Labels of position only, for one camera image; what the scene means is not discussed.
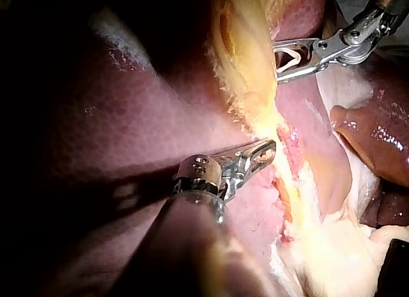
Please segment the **right arm instrument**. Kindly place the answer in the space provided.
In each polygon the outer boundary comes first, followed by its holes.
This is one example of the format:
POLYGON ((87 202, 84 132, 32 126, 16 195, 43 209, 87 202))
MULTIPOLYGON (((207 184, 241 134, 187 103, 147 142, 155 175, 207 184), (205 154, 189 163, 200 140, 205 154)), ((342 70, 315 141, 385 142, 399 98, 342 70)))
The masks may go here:
POLYGON ((314 62, 318 66, 361 64, 373 53, 381 39, 396 30, 399 18, 399 14, 377 6, 362 11, 350 25, 314 43, 314 62))

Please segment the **left arm instrument jaw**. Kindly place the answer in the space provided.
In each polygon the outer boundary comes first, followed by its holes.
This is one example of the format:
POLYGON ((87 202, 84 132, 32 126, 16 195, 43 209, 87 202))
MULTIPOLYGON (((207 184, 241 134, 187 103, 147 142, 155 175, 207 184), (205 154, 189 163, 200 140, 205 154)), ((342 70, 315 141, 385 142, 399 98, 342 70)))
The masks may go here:
POLYGON ((269 166, 275 158, 276 142, 263 139, 242 149, 238 159, 238 172, 243 175, 253 175, 269 166))

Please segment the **right arm instrument jaw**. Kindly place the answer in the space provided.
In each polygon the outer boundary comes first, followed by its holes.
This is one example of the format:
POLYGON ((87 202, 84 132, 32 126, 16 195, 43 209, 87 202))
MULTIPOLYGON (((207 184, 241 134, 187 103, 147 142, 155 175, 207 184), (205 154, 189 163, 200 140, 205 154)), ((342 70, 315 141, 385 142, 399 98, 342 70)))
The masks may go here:
POLYGON ((327 67, 328 63, 324 63, 321 65, 305 65, 294 67, 290 70, 285 70, 283 72, 277 73, 277 83, 285 84, 294 80, 303 79, 304 77, 308 77, 310 75, 321 72, 327 67))
POLYGON ((316 45, 319 41, 320 41, 319 38, 299 38, 292 40, 282 40, 273 42, 272 47, 274 52, 284 52, 285 49, 312 52, 314 50, 314 45, 316 45))

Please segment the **left arm instrument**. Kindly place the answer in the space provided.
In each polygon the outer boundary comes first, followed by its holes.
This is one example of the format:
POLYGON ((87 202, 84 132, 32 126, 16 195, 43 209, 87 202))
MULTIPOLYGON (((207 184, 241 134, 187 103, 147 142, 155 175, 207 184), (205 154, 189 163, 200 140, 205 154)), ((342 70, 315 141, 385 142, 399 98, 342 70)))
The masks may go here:
POLYGON ((209 206, 215 221, 225 221, 225 203, 234 198, 251 175, 253 154, 244 151, 219 153, 213 156, 192 155, 181 162, 174 175, 173 195, 200 191, 210 196, 209 206))

